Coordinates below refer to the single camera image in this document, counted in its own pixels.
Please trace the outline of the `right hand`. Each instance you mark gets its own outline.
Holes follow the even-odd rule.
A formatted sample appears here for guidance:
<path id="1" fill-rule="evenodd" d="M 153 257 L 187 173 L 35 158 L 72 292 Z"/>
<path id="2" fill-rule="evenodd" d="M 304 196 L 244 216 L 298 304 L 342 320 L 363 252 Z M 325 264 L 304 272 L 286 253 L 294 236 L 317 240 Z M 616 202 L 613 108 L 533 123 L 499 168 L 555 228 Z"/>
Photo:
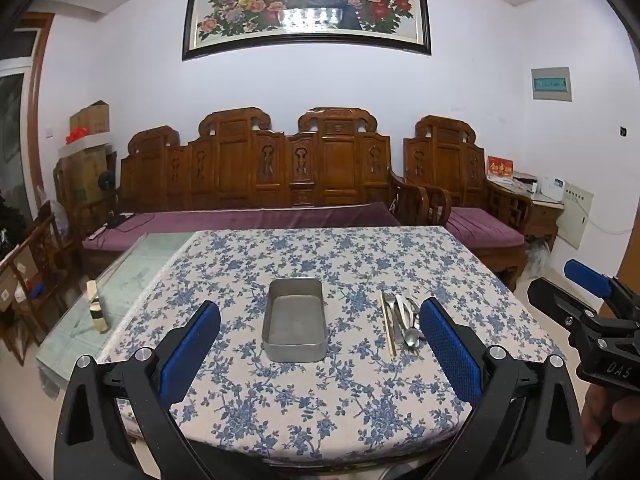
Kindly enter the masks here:
<path id="1" fill-rule="evenodd" d="M 582 432 L 586 452 L 589 453 L 602 434 L 603 425 L 610 419 L 626 422 L 623 401 L 615 390 L 591 385 L 586 392 L 582 407 Z"/>

